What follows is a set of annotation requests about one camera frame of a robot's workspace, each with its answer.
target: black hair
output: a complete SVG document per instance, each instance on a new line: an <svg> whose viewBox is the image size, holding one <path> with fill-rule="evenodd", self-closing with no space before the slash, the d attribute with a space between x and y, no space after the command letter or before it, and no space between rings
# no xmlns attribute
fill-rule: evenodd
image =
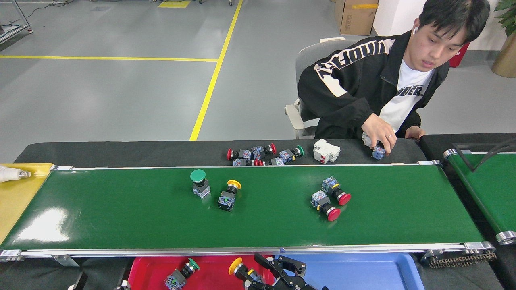
<svg viewBox="0 0 516 290"><path fill-rule="evenodd" d="M419 16L420 26L430 24L437 31L454 37L462 27L466 28L464 43L480 35L486 25L491 6L487 0L427 0Z"/></svg>

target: green conveyor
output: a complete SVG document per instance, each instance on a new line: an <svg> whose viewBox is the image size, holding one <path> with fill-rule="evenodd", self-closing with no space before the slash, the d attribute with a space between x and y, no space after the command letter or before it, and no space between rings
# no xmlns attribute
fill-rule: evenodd
<svg viewBox="0 0 516 290"><path fill-rule="evenodd" d="M436 165L205 167L212 193L204 200L191 191L194 169L54 170L2 249L141 255L394 245L390 250L410 251L410 245L484 240ZM344 207L332 199L342 210L334 222L310 204L331 175L352 194ZM230 179L242 188L232 212L225 212L217 199Z"/></svg>
<svg viewBox="0 0 516 290"><path fill-rule="evenodd" d="M462 154L476 166L485 154ZM455 153L447 157L502 245L516 241L516 154L496 154L472 171Z"/></svg>

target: black jacket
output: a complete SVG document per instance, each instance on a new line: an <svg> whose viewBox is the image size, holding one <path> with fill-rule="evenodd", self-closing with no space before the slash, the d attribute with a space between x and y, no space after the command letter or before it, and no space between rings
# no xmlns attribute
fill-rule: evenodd
<svg viewBox="0 0 516 290"><path fill-rule="evenodd" d="M397 93L401 60L409 42L410 31L389 37L370 37L335 51L306 68L298 84L304 108L320 118L315 138L360 138L361 126ZM428 88L414 105L397 132L421 125L415 112L423 108L448 75L449 63L434 70Z"/></svg>

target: yellow tray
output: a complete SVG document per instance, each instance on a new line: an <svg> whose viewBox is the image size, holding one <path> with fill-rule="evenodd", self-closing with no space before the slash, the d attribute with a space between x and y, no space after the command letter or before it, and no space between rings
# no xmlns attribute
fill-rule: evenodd
<svg viewBox="0 0 516 290"><path fill-rule="evenodd" d="M51 163L5 163L3 166L30 171L27 179L0 183L0 244L50 173Z"/></svg>

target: man's right hand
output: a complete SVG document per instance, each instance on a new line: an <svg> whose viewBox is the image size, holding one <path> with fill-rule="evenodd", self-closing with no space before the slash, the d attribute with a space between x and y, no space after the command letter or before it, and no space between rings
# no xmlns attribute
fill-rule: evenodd
<svg viewBox="0 0 516 290"><path fill-rule="evenodd" d="M383 144L385 154L388 156L391 153L397 140L391 125L376 114L371 114L362 125L362 130L371 138L371 149L373 149L379 140Z"/></svg>

